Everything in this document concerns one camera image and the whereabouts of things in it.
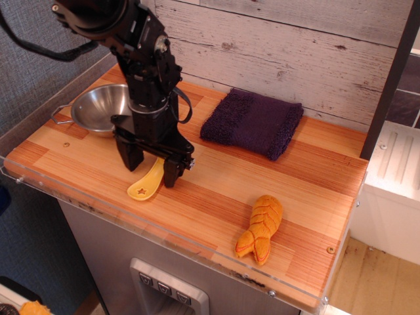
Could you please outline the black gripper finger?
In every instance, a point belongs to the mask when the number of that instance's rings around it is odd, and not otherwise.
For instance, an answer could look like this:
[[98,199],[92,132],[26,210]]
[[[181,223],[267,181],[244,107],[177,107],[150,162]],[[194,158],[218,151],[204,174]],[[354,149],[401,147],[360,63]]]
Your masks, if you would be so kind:
[[176,180],[183,175],[184,164],[178,157],[168,157],[163,164],[164,184],[167,188],[172,188]]
[[124,165],[128,170],[134,171],[144,160],[143,150],[121,136],[115,136],[115,140]]

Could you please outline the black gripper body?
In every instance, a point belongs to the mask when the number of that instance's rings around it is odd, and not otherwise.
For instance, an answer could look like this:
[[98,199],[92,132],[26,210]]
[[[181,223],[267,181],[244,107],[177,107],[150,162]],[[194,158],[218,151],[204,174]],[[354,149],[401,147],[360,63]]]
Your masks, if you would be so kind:
[[113,115],[114,136],[121,136],[157,157],[178,157],[185,169],[194,166],[194,147],[179,132],[179,103],[168,101],[158,111]]

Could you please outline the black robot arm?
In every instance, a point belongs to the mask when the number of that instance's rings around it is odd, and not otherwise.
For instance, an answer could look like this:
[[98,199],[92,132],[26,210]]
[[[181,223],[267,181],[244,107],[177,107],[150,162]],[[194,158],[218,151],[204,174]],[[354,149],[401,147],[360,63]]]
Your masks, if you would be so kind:
[[164,184],[172,188],[194,165],[194,147],[178,130],[192,113],[179,117],[179,98],[188,97],[177,87],[182,68],[171,54],[164,25],[140,1],[55,1],[52,10],[63,26],[117,58],[130,110],[110,119],[117,149],[130,171],[145,152],[163,158]]

